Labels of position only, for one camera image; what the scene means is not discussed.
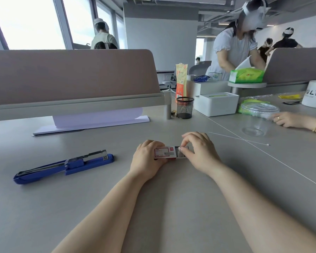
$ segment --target window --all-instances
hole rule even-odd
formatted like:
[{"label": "window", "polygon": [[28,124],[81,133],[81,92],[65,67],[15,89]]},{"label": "window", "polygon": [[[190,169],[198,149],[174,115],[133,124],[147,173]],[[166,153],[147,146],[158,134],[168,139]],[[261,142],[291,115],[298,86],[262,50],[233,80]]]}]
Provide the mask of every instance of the window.
[{"label": "window", "polygon": [[63,0],[74,43],[91,44],[95,37],[89,0]]},{"label": "window", "polygon": [[65,49],[53,0],[0,0],[0,27],[9,49]]},{"label": "window", "polygon": [[116,16],[117,21],[117,32],[118,32],[118,40],[119,40],[119,48],[120,49],[127,49],[128,44],[126,41],[126,31],[123,20]]},{"label": "window", "polygon": [[205,40],[205,38],[197,38],[197,43],[195,46],[195,58],[199,57],[200,61],[202,61],[204,40]]},{"label": "window", "polygon": [[109,26],[109,34],[114,35],[113,21],[111,12],[99,0],[96,0],[98,17],[104,20]]}]

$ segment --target red and white box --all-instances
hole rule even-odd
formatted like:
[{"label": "red and white box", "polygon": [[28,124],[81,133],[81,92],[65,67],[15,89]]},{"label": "red and white box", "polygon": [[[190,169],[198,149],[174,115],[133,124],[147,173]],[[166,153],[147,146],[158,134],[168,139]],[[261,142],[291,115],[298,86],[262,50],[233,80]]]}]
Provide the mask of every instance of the red and white box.
[{"label": "red and white box", "polygon": [[165,158],[165,159],[176,159],[185,158],[185,155],[179,151],[178,146],[164,146],[155,149],[155,160]]}]

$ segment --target round white stand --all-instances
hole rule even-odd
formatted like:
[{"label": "round white stand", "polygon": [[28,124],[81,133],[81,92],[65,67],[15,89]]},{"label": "round white stand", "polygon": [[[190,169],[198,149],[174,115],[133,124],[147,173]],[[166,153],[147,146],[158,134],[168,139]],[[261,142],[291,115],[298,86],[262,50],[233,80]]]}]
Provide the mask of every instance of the round white stand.
[{"label": "round white stand", "polygon": [[228,86],[231,86],[231,93],[239,95],[240,89],[256,89],[264,88],[267,86],[267,83],[231,83],[228,82]]}]

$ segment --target hand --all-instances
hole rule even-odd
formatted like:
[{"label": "hand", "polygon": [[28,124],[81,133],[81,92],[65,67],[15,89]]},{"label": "hand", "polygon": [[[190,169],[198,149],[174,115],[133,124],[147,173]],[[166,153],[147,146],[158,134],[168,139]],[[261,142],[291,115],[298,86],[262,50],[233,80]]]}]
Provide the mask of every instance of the hand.
[{"label": "hand", "polygon": [[294,114],[290,112],[282,112],[278,114],[273,114],[273,122],[275,122],[277,125],[283,125],[283,127],[296,127],[296,128],[304,128],[306,127],[305,123],[307,119],[309,119],[308,116],[300,115],[300,114]]},{"label": "hand", "polygon": [[165,146],[162,142],[146,140],[139,144],[133,155],[130,173],[142,177],[145,182],[152,179],[159,168],[168,162],[167,159],[155,160],[155,148]]},{"label": "hand", "polygon": [[[180,145],[180,151],[197,170],[210,175],[215,165],[222,164],[214,144],[206,133],[187,132],[182,137],[184,139]],[[194,153],[185,148],[189,142],[193,145]]]}]

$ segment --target brown partition panel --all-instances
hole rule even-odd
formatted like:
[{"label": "brown partition panel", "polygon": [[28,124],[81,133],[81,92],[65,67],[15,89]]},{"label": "brown partition panel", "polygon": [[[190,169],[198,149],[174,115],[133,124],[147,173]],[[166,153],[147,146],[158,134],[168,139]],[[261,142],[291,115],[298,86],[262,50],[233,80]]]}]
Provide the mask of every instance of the brown partition panel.
[{"label": "brown partition panel", "polygon": [[159,92],[149,50],[0,50],[0,105]]},{"label": "brown partition panel", "polygon": [[275,49],[263,82],[267,84],[316,80],[316,48]]}]

